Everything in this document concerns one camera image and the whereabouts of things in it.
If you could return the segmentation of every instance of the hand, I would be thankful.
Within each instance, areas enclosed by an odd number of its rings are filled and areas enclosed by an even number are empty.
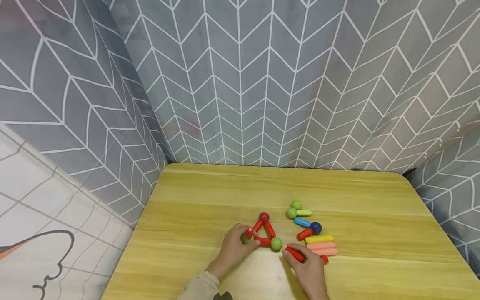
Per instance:
[[[283,257],[295,270],[300,285],[308,297],[311,300],[330,300],[325,283],[324,262],[320,256],[298,244],[287,246],[305,255],[306,260],[302,264],[290,252],[282,250]]]
[[[207,267],[207,271],[220,280],[228,270],[238,264],[252,250],[260,245],[260,241],[254,240],[248,244],[243,244],[240,240],[242,234],[247,231],[248,226],[238,223],[230,229],[223,239],[220,253]]]

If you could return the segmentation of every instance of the wooden table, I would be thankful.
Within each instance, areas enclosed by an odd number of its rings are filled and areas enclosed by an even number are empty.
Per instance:
[[[480,299],[480,283],[409,182],[395,173],[168,165],[103,300],[174,300],[215,258],[226,231],[261,211],[284,244],[302,201],[340,255],[325,266],[332,300]],[[263,229],[260,234],[266,236]],[[234,300],[307,299],[281,254],[260,248],[221,282]]]

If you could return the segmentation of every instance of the green ball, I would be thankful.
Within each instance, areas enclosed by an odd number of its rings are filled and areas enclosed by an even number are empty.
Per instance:
[[[290,218],[290,219],[293,219],[297,216],[297,210],[294,208],[294,207],[289,207],[287,209],[287,216]]]
[[[275,251],[280,251],[282,249],[283,243],[280,238],[273,238],[272,239],[272,249]]]
[[[301,202],[299,200],[293,200],[290,206],[295,209],[302,209]]]
[[[251,242],[253,242],[253,236],[250,239],[248,239],[246,235],[242,235],[241,236],[241,242],[244,243],[244,244],[251,243]]]

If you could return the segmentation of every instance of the blue ball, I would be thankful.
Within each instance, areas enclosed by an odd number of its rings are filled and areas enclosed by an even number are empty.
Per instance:
[[[320,225],[320,223],[318,222],[312,222],[310,228],[313,229],[314,234],[319,234],[320,232],[322,232],[322,225]]]

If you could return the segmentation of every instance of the beige sleeve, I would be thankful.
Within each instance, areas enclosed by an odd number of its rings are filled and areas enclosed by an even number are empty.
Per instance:
[[[218,279],[209,272],[201,272],[185,288],[178,300],[212,300],[218,293]]]

